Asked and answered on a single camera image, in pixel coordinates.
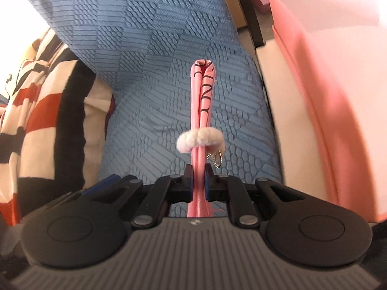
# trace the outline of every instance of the black stripe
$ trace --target black stripe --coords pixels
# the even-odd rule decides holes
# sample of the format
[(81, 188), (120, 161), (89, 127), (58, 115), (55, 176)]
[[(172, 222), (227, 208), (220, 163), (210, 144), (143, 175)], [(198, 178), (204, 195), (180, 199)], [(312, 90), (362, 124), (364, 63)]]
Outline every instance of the black stripe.
[(20, 155), (26, 132), (19, 126), (16, 135), (0, 133), (0, 163), (8, 163), (12, 153)]
[(19, 201), (22, 217), (61, 197), (63, 191), (71, 187), (72, 184), (65, 184), (56, 180), (19, 178), (17, 180), (17, 200)]
[(79, 58), (72, 52), (69, 48), (66, 48), (62, 51), (60, 55), (55, 59), (55, 61), (50, 66), (50, 72), (55, 69), (55, 67), (65, 61), (79, 60)]
[(61, 44), (62, 44), (62, 41), (55, 34), (50, 40), (50, 42), (47, 44), (46, 48), (43, 50), (40, 57), (37, 58), (37, 60), (49, 61), (52, 58), (52, 56), (55, 54), (55, 51), (57, 50), (57, 48)]
[(54, 146), (55, 180), (66, 188), (81, 189), (85, 183), (84, 99), (89, 94), (96, 75), (82, 61), (77, 61), (62, 93), (57, 116)]
[(207, 89), (207, 90), (202, 94), (202, 99), (205, 97), (204, 95), (205, 95), (206, 93), (209, 93), (211, 90), (212, 90), (212, 88)]
[(47, 34), (50, 32), (51, 28), (48, 28), (46, 32), (44, 33), (43, 37), (41, 38), (41, 42), (44, 41), (44, 39), (47, 37)]
[(41, 71), (45, 71), (45, 70), (46, 70), (46, 67), (44, 65), (41, 65), (39, 63), (35, 63), (35, 65), (34, 65), (34, 67), (32, 69), (30, 69), (29, 71), (25, 72), (20, 77), (19, 81), (16, 84), (14, 93), (12, 95), (14, 95), (22, 87), (22, 85), (24, 84), (24, 82), (26, 81), (27, 77), (30, 75), (31, 72), (38, 72), (38, 73), (40, 73)]
[(32, 43), (32, 49), (34, 49), (37, 52), (39, 50), (40, 43), (41, 43), (41, 40), (40, 39), (36, 39)]

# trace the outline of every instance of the metal keyring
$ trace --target metal keyring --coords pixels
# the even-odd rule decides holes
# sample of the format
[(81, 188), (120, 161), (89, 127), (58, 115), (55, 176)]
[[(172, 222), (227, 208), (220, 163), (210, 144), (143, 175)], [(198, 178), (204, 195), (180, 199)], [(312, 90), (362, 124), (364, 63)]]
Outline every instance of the metal keyring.
[[(219, 154), (219, 164), (216, 163), (216, 155)], [(221, 165), (222, 165), (222, 162), (223, 162), (223, 159), (222, 159), (222, 153), (221, 152), (217, 152), (215, 154), (208, 154), (207, 155), (207, 159), (210, 158), (210, 156), (213, 157), (213, 160), (212, 160), (212, 163), (214, 165), (215, 168), (220, 168)]]

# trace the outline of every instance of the screw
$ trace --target screw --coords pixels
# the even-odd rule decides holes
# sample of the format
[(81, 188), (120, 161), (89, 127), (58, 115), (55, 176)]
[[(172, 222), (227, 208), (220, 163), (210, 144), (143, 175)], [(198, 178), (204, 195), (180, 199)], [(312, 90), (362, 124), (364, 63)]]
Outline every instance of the screw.
[(243, 225), (251, 226), (258, 222), (258, 218), (253, 215), (243, 215), (240, 216), (239, 222)]
[(152, 221), (153, 221), (153, 218), (149, 215), (139, 215), (133, 219), (133, 222), (139, 226), (149, 225), (152, 223)]
[(194, 219), (194, 220), (191, 220), (190, 221), (190, 224), (194, 225), (194, 226), (197, 226), (199, 224), (201, 224), (202, 222), (199, 220), (199, 219)]
[(130, 183), (141, 183), (142, 181), (139, 179), (132, 179), (129, 181)]

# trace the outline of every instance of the gray ribbed plastic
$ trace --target gray ribbed plastic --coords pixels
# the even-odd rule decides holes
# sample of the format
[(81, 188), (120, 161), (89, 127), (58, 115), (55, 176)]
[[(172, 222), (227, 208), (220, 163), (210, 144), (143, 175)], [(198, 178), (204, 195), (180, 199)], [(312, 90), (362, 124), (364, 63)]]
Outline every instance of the gray ribbed plastic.
[(115, 256), (87, 269), (33, 267), (13, 281), (25, 290), (371, 290), (361, 266), (314, 271), (277, 257), (257, 231), (228, 218), (164, 218), (136, 231)]

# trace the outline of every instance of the beige surface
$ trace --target beige surface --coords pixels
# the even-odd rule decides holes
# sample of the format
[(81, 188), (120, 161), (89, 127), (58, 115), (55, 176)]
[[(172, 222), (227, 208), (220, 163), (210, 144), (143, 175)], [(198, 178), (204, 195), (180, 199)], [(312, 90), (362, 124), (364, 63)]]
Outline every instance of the beige surface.
[[(264, 42), (267, 40), (273, 39), (273, 17), (271, 15), (271, 12), (267, 14), (259, 14), (256, 10), (255, 13), (257, 14), (257, 19), (259, 26), (261, 28), (262, 37)], [(253, 41), (251, 40), (250, 32), (247, 27), (238, 29), (238, 35), (239, 35), (239, 41), (242, 44), (242, 46), (245, 48), (245, 50), (248, 52), (249, 55), (254, 59), (255, 64), (257, 65), (258, 69), (258, 60), (257, 60), (257, 53), (255, 52), (255, 47), (253, 44)]]
[(327, 199), (317, 140), (304, 101), (275, 40), (257, 48), (274, 118), (285, 185)]
[(246, 27), (246, 20), (239, 0), (225, 0), (237, 28)]
[(0, 94), (8, 97), (5, 81), (13, 75), (6, 89), (12, 93), (20, 67), (21, 54), (40, 37), (48, 25), (27, 0), (0, 0)]

